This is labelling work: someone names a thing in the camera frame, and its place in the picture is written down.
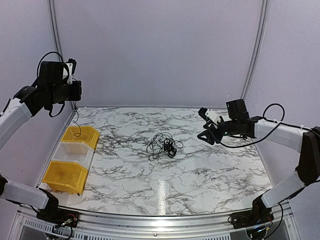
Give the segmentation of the right aluminium corner post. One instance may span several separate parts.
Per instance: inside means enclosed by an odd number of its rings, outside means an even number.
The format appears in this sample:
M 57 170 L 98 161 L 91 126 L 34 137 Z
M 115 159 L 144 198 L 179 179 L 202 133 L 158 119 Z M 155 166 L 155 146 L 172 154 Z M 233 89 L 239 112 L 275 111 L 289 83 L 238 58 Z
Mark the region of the right aluminium corner post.
M 261 48 L 262 48 L 263 40 L 265 36 L 269 5 L 270 5 L 269 0 L 261 1 L 261 8 L 260 8 L 260 14 L 258 19 L 258 25 L 257 25 L 257 31 L 255 35 L 253 50 L 252 50 L 251 58 L 249 61 L 248 69 L 245 75 L 244 83 L 239 96 L 239 98 L 243 100 L 247 99 L 249 95 L 250 87 L 253 83 L 257 62 L 259 59 L 259 55 L 261 52 Z

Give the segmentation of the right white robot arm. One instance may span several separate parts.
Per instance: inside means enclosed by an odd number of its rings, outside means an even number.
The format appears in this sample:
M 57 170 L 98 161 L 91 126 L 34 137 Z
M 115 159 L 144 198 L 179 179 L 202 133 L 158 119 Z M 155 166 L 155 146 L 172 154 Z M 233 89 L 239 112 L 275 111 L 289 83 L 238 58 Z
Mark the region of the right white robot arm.
M 320 180 L 320 128 L 293 125 L 280 120 L 249 115 L 243 99 L 226 103 L 228 120 L 207 108 L 198 115 L 205 120 L 204 131 L 197 138 L 210 144 L 221 144 L 223 137 L 251 138 L 255 144 L 270 141 L 299 153 L 294 172 L 276 186 L 257 197 L 252 203 L 247 219 L 258 224 L 267 216 L 267 210 L 300 193 Z

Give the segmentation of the white middle bin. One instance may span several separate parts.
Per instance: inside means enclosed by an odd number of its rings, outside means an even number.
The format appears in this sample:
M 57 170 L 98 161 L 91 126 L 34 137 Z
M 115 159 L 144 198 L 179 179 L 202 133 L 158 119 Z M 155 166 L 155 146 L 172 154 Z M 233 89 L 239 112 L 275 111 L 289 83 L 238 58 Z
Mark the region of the white middle bin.
M 94 156 L 94 150 L 84 142 L 61 141 L 52 157 L 52 161 L 78 163 L 87 170 L 90 169 Z

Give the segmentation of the near yellow bin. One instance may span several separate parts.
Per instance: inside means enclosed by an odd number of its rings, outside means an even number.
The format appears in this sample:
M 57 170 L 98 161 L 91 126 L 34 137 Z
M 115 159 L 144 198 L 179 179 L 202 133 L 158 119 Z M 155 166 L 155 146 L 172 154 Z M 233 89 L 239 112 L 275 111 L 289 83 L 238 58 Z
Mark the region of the near yellow bin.
M 51 161 L 42 178 L 54 192 L 70 195 L 82 194 L 86 184 L 88 169 L 77 162 Z

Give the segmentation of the left aluminium corner post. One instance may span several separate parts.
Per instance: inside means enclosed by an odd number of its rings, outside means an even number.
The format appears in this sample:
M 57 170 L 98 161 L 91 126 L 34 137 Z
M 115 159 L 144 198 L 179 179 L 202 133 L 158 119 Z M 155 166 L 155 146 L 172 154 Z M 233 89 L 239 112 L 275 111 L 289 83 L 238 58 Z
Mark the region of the left aluminium corner post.
M 47 4 L 48 4 L 49 22 L 50 22 L 50 27 L 52 32 L 54 49 L 64 59 L 59 24 L 58 24 L 58 16 L 57 16 L 57 10 L 56 10 L 56 1 L 48 0 Z

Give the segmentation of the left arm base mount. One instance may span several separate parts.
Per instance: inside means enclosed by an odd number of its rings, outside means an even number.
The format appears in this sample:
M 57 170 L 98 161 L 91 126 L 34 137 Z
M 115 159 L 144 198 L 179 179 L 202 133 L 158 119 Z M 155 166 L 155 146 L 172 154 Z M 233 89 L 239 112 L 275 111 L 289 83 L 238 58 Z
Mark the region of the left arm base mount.
M 60 208 L 59 200 L 54 195 L 42 188 L 40 190 L 47 195 L 48 202 L 44 209 L 37 210 L 36 218 L 56 224 L 58 227 L 76 228 L 79 221 L 79 212 Z

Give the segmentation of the far yellow bin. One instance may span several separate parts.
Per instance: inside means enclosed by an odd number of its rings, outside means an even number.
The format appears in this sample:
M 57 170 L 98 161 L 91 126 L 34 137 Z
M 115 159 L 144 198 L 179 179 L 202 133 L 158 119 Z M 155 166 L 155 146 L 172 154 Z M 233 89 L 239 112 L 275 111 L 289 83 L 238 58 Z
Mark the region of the far yellow bin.
M 68 126 L 60 141 L 68 143 L 85 143 L 95 151 L 99 138 L 100 133 L 92 126 Z

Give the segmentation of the aluminium front rail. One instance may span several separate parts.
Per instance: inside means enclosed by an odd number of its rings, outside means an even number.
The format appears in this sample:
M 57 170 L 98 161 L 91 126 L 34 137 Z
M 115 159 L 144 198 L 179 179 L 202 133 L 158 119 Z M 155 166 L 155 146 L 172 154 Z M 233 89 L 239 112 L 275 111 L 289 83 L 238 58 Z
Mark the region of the aluminium front rail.
M 20 206 L 10 240 L 299 240 L 287 202 L 264 223 L 239 226 L 243 211 L 181 216 L 138 216 L 77 210 L 77 225 L 57 228 Z

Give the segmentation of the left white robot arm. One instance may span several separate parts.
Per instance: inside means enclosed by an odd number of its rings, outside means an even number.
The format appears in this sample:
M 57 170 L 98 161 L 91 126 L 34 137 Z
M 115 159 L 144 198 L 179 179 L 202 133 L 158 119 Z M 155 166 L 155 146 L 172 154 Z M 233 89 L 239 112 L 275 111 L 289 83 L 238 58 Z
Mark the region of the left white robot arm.
M 77 62 L 41 61 L 37 77 L 32 85 L 24 86 L 13 98 L 9 99 L 0 113 L 0 145 L 3 147 L 11 136 L 40 110 L 48 111 L 53 118 L 53 106 L 62 108 L 66 102 L 81 100 L 82 83 L 73 79 Z M 0 197 L 15 204 L 25 204 L 43 210 L 44 215 L 53 223 L 63 219 L 63 211 L 58 208 L 57 199 L 45 190 L 30 187 L 0 177 Z

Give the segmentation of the yellow bin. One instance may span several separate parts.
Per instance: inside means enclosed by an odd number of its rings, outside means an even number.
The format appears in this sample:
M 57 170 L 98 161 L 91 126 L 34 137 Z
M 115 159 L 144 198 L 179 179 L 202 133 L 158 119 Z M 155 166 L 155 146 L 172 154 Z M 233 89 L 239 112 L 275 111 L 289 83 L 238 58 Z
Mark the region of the yellow bin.
M 68 143 L 85 143 L 95 151 L 99 138 L 100 133 L 92 126 L 68 126 L 60 141 Z
M 77 162 L 51 161 L 42 178 L 54 192 L 70 195 L 82 194 L 86 184 L 88 169 Z

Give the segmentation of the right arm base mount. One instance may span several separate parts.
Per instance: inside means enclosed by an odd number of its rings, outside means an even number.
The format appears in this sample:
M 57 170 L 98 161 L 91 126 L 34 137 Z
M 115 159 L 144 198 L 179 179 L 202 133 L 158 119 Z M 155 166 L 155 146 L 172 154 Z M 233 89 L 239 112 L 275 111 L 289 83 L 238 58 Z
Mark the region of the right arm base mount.
M 234 229 L 240 229 L 261 225 L 273 220 L 272 208 L 266 207 L 262 197 L 259 196 L 252 202 L 252 209 L 234 212 L 227 221 L 233 225 Z

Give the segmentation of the aluminium corner post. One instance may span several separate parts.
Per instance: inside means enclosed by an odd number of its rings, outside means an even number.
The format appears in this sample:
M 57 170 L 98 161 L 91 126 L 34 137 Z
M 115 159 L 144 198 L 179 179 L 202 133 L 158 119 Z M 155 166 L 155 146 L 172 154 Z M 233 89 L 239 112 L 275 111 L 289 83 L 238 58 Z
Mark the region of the aluminium corner post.
M 64 59 L 59 24 L 58 24 L 58 16 L 57 16 L 57 10 L 56 10 L 56 1 L 48 0 L 47 4 L 48 4 L 49 22 L 50 22 L 50 27 L 52 32 L 54 49 Z
M 251 58 L 249 61 L 248 69 L 245 75 L 244 83 L 239 96 L 239 98 L 243 100 L 247 99 L 249 95 L 250 87 L 253 83 L 257 62 L 259 59 L 259 55 L 261 52 L 261 48 L 262 48 L 263 40 L 265 36 L 269 5 L 270 5 L 269 0 L 261 1 L 261 8 L 260 8 L 260 14 L 258 19 L 258 25 L 257 25 L 257 31 L 255 35 L 253 50 L 252 50 Z

